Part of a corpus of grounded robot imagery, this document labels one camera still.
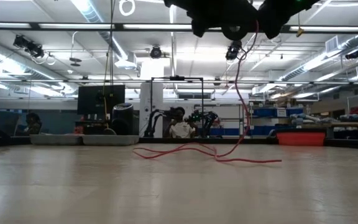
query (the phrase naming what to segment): computer monitor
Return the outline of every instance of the computer monitor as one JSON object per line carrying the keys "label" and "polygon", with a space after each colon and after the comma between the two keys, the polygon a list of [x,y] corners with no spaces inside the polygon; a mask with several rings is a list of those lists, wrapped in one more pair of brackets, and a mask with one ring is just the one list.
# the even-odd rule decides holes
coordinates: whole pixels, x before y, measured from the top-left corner
{"label": "computer monitor", "polygon": [[81,86],[78,89],[77,114],[104,114],[104,99],[107,112],[120,103],[125,103],[125,85]]}

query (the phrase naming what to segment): floor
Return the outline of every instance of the floor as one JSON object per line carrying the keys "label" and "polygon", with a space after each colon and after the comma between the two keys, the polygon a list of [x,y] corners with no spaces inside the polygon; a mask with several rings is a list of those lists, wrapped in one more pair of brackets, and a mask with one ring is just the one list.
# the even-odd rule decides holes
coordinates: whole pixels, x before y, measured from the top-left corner
{"label": "floor", "polygon": [[230,156],[283,159],[270,165],[131,150],[0,148],[0,223],[358,224],[358,149],[243,145]]}

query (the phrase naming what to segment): red cable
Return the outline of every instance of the red cable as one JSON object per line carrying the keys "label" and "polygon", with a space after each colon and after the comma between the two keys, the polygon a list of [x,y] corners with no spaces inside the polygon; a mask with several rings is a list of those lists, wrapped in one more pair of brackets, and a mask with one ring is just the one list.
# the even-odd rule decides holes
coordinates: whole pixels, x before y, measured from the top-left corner
{"label": "red cable", "polygon": [[[184,151],[184,150],[193,150],[193,151],[198,151],[198,152],[201,152],[203,154],[206,154],[208,156],[213,156],[215,158],[215,161],[218,161],[218,162],[232,162],[232,161],[242,161],[242,162],[253,162],[253,163],[269,163],[269,162],[281,162],[282,160],[281,159],[274,159],[274,160],[266,160],[266,161],[257,161],[257,160],[251,160],[251,159],[220,159],[220,157],[224,157],[224,156],[228,156],[230,155],[237,147],[238,145],[240,145],[240,143],[242,142],[242,140],[244,140],[246,134],[248,133],[249,131],[249,111],[248,111],[248,107],[246,105],[246,103],[244,102],[244,99],[242,98],[241,94],[240,94],[240,91],[238,89],[238,86],[237,86],[237,81],[238,81],[238,78],[239,78],[239,74],[240,74],[240,67],[241,67],[241,62],[247,57],[247,54],[251,51],[251,49],[254,48],[254,45],[255,45],[255,42],[256,42],[256,38],[258,37],[258,32],[259,32],[259,23],[258,21],[256,21],[256,32],[255,32],[255,39],[251,45],[251,47],[244,52],[244,54],[241,56],[240,60],[239,60],[239,65],[238,65],[238,68],[237,68],[237,75],[236,75],[236,80],[234,82],[234,86],[236,87],[236,91],[237,91],[237,94],[239,95],[239,98],[241,100],[241,103],[242,103],[242,106],[243,108],[245,109],[246,111],[246,117],[247,117],[247,128],[246,130],[242,133],[242,136],[240,137],[239,141],[237,142],[237,144],[227,153],[225,154],[221,154],[221,155],[218,155],[218,152],[216,151],[216,149],[214,147],[208,147],[204,144],[200,144],[200,143],[197,143],[197,142],[194,142],[194,143],[188,143],[188,144],[184,144],[184,145],[181,145],[177,148],[174,148],[172,150],[169,150],[169,151],[158,151],[158,150],[153,150],[153,149],[147,149],[147,148],[144,148],[144,147],[136,147],[134,148],[133,152],[134,154],[144,158],[144,159],[155,159],[157,157],[160,157],[160,156],[164,156],[164,155],[167,155],[167,154],[170,154],[170,153],[173,153],[173,152],[179,152],[179,151]],[[201,149],[197,149],[197,148],[193,148],[193,147],[185,147],[185,146],[188,146],[188,145],[199,145],[199,146],[202,146],[206,149],[209,149],[211,151],[213,151],[213,154],[212,153],[209,153],[209,152],[206,152],[206,151],[203,151]],[[138,152],[136,152],[136,150],[145,150],[145,151],[148,151],[148,152],[154,152],[154,153],[158,153],[157,155],[154,155],[154,156],[144,156],[142,154],[139,154]]]}

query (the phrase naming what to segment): person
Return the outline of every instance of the person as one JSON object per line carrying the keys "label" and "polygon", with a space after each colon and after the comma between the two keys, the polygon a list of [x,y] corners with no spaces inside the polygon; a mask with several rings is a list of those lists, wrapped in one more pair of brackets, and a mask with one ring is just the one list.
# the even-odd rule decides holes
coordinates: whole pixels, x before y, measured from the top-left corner
{"label": "person", "polygon": [[41,130],[41,119],[36,113],[29,113],[25,117],[27,127],[24,131],[17,131],[18,136],[29,136],[30,134],[39,134]]}
{"label": "person", "polygon": [[185,109],[175,108],[172,122],[164,132],[165,138],[193,138],[196,135],[196,125],[183,120]]}

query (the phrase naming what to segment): red container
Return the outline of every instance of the red container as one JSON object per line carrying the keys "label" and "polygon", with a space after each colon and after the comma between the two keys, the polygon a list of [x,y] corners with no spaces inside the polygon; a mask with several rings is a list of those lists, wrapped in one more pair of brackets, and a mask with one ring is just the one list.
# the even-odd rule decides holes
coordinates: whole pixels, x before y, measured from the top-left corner
{"label": "red container", "polygon": [[278,143],[286,146],[323,146],[325,137],[322,132],[277,133]]}

